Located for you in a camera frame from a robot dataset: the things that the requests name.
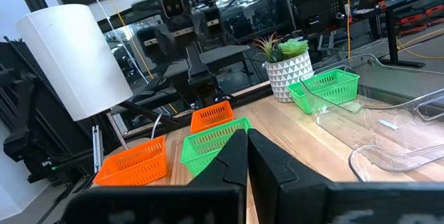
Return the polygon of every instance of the potted plant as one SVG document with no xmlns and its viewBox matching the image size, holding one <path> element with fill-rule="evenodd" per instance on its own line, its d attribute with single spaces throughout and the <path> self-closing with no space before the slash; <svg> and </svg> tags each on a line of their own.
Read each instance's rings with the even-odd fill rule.
<svg viewBox="0 0 444 224">
<path fill-rule="evenodd" d="M 266 72 L 276 99 L 279 102 L 293 102 L 287 85 L 313 76 L 307 41 L 290 39 L 280 43 L 274 33 L 268 39 L 261 37 L 255 40 L 255 45 L 265 55 Z"/>
</svg>

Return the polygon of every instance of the yellow cable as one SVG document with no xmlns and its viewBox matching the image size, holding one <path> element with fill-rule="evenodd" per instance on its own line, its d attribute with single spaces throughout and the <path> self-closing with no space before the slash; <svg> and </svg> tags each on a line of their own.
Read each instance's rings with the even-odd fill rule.
<svg viewBox="0 0 444 224">
<path fill-rule="evenodd" d="M 419 55 L 419 54 L 417 54 L 417 53 L 413 53 L 413 52 L 411 52 L 411 51 L 409 51 L 408 49 L 406 49 L 405 47 L 404 47 L 404 45 L 403 44 L 401 44 L 401 41 L 398 39 L 398 38 L 396 38 L 396 41 L 398 41 L 398 44 L 406 51 L 406 52 L 408 52 L 408 53 L 410 53 L 411 55 L 414 55 L 414 56 L 417 56 L 417 57 L 420 57 L 420 58 L 427 58 L 427 59 L 444 59 L 444 57 L 430 57 L 430 56 L 424 56 L 424 55 Z"/>
<path fill-rule="evenodd" d="M 110 0 L 110 2 L 111 2 L 111 4 L 112 4 L 112 7 L 114 7 L 114 9 L 116 10 L 116 12 L 117 12 L 117 16 L 119 16 L 120 22 L 122 23 L 123 27 L 125 27 L 125 29 L 126 29 L 128 32 L 130 32 L 130 31 L 128 30 L 128 27 L 126 26 L 125 22 L 123 21 L 122 16 L 120 15 L 120 12 L 117 10 L 117 7 L 116 7 L 116 5 L 114 4 L 114 1 L 113 1 L 113 0 Z M 142 55 L 141 55 L 139 49 L 137 48 L 137 45 L 134 43 L 134 38 L 133 38 L 133 37 L 131 38 L 131 42 L 133 43 L 134 48 L 136 49 L 137 54 L 139 54 L 139 58 L 140 58 L 140 60 L 142 61 L 142 63 L 144 64 L 144 66 L 145 66 L 145 68 L 146 68 L 148 74 L 150 75 L 150 78 L 153 79 L 154 77 L 153 77 L 153 75 L 151 74 L 151 71 L 150 71 L 150 69 L 148 68 L 148 65 L 146 65 L 144 58 L 142 57 Z M 176 113 L 176 114 L 178 113 L 178 111 L 177 111 L 177 110 L 176 110 L 176 109 L 175 109 L 170 103 L 169 103 L 168 105 L 169 105 L 169 107 L 171 107 L 171 109 L 174 111 L 174 113 Z"/>
<path fill-rule="evenodd" d="M 348 13 L 347 13 L 347 54 L 348 54 L 348 58 L 351 58 L 351 54 L 352 54 L 352 47 L 351 47 L 351 43 L 350 43 L 350 11 L 351 11 L 352 5 L 350 3 L 350 0 L 348 0 Z"/>
<path fill-rule="evenodd" d="M 427 36 L 429 36 L 429 35 L 432 35 L 432 34 L 434 34 L 434 33 L 437 33 L 437 32 L 439 32 L 439 31 L 442 31 L 442 30 L 444 30 L 444 28 L 441 28 L 441 29 L 439 29 L 439 30 L 437 30 L 437 31 L 433 31 L 433 32 L 428 33 L 428 34 L 424 34 L 424 35 L 422 35 L 422 36 L 420 36 L 420 37 L 417 37 L 416 39 L 413 39 L 413 40 L 410 40 L 410 41 L 404 43 L 403 45 L 408 45 L 408 44 L 412 43 L 413 41 L 420 40 L 420 39 L 422 39 L 423 37 L 427 37 Z"/>
</svg>

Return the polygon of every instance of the white wire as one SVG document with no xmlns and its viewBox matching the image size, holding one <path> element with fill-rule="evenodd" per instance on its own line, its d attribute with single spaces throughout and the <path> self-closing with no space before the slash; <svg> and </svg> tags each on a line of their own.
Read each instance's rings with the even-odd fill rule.
<svg viewBox="0 0 444 224">
<path fill-rule="evenodd" d="M 154 132 L 155 132 L 155 127 L 157 126 L 157 124 L 159 123 L 160 117 L 163 115 L 163 113 L 160 113 L 159 116 L 157 117 L 157 119 L 154 122 L 154 126 L 153 126 L 153 131 L 151 132 L 151 140 L 153 140 L 154 138 Z"/>
<path fill-rule="evenodd" d="M 119 37 L 119 35 L 117 34 L 116 30 L 114 29 L 114 27 L 111 24 L 110 18 L 108 17 L 108 15 L 105 12 L 105 9 L 103 9 L 102 4 L 100 3 L 99 0 L 96 0 L 97 4 L 99 5 L 100 9 L 102 10 L 103 14 L 105 15 L 106 20 L 108 21 L 109 25 L 111 26 L 112 32 L 116 35 L 118 41 L 120 42 L 120 44 L 122 44 L 122 47 L 125 49 L 126 53 L 128 54 L 128 57 L 130 58 L 131 62 L 134 64 L 134 66 L 136 67 L 136 70 L 139 72 L 140 76 L 145 80 L 146 84 L 149 84 L 149 82 L 147 81 L 147 79 L 145 78 L 144 74 L 142 73 L 142 71 L 140 70 L 139 66 L 137 65 L 134 57 L 131 55 L 130 51 L 126 48 L 125 44 L 122 42 L 122 39 Z"/>
</svg>

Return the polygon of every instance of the orange basket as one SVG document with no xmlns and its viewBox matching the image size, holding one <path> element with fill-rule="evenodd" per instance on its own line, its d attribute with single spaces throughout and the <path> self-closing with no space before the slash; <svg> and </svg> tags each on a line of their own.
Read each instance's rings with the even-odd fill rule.
<svg viewBox="0 0 444 224">
<path fill-rule="evenodd" d="M 94 183 L 101 186 L 141 186 L 168 173 L 165 137 L 154 138 L 105 159 Z"/>
<path fill-rule="evenodd" d="M 224 101 L 217 103 L 193 112 L 193 117 L 191 118 L 191 133 L 196 134 L 223 123 L 233 121 L 233 119 L 234 114 L 230 102 Z"/>
</svg>

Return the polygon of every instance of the succulent plant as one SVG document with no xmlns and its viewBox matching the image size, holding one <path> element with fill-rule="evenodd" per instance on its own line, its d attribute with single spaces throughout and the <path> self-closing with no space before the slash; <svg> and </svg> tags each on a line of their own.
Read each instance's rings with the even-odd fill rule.
<svg viewBox="0 0 444 224">
<path fill-rule="evenodd" d="M 261 54 L 265 55 L 266 60 L 269 63 L 281 62 L 294 58 L 303 54 L 308 50 L 307 40 L 297 41 L 290 39 L 285 43 L 279 43 L 280 37 L 273 33 L 268 38 L 261 37 L 255 40 L 255 45 L 259 47 L 263 52 Z"/>
</svg>

